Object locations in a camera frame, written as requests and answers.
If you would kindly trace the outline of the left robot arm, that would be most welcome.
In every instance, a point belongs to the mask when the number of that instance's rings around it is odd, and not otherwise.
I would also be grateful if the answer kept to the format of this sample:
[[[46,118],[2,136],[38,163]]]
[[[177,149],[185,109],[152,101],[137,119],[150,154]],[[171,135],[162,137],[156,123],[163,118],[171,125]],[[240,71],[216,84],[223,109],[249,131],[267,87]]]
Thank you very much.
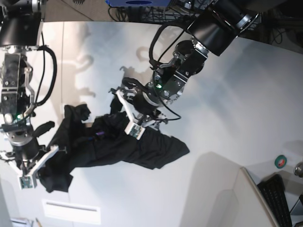
[[[151,80],[142,84],[137,79],[125,77],[120,87],[111,89],[129,120],[125,133],[139,140],[146,128],[158,129],[160,123],[168,123],[169,118],[160,108],[167,108],[182,95],[189,78],[203,69],[209,53],[220,56],[258,15],[256,10],[236,0],[213,0],[192,22],[163,24],[149,47]],[[154,58],[153,49],[169,26],[181,28],[191,38],[175,40],[171,44],[172,59],[163,63]]]

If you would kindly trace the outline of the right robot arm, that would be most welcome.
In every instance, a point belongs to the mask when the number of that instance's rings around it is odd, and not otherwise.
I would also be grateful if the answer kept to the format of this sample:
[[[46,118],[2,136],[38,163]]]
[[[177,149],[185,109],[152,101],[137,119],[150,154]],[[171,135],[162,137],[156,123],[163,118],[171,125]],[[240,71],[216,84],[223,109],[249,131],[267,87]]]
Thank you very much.
[[[36,129],[31,124],[35,109],[50,98],[57,76],[57,59],[43,43],[44,0],[3,0],[0,3],[0,48],[4,59],[0,64],[0,131],[11,144],[0,158],[16,172],[20,189],[35,188],[39,170],[59,150],[54,145],[38,143],[38,137],[54,127],[46,122]],[[27,59],[30,51],[48,53],[53,62],[49,89],[42,100],[39,90],[30,83],[33,67]]]

